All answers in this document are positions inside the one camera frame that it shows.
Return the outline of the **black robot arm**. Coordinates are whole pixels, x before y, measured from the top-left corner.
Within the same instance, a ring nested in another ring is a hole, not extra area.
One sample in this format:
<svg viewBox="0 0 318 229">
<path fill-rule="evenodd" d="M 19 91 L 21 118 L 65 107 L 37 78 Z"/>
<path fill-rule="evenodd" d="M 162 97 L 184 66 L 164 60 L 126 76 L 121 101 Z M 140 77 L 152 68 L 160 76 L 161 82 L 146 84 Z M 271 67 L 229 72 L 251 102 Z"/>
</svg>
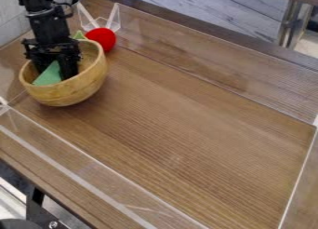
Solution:
<svg viewBox="0 0 318 229">
<path fill-rule="evenodd" d="M 26 10 L 33 37 L 23 39 L 25 57 L 41 74 L 53 61 L 59 66 L 61 80 L 78 73 L 80 42 L 70 37 L 66 20 L 72 5 L 55 0 L 17 0 Z"/>
</svg>

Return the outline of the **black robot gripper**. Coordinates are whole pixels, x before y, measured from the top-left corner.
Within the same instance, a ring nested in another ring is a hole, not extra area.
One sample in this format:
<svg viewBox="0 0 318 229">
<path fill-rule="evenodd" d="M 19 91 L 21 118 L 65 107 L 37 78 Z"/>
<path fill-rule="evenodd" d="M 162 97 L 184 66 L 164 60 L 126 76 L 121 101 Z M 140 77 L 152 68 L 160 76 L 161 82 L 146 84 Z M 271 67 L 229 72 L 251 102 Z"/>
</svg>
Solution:
<svg viewBox="0 0 318 229">
<path fill-rule="evenodd" d="M 31 61 L 39 74 L 57 59 L 61 80 L 78 73 L 78 42 L 70 38 L 66 19 L 73 12 L 65 13 L 62 5 L 25 5 L 26 19 L 33 32 L 30 39 L 22 40 L 26 59 Z"/>
</svg>

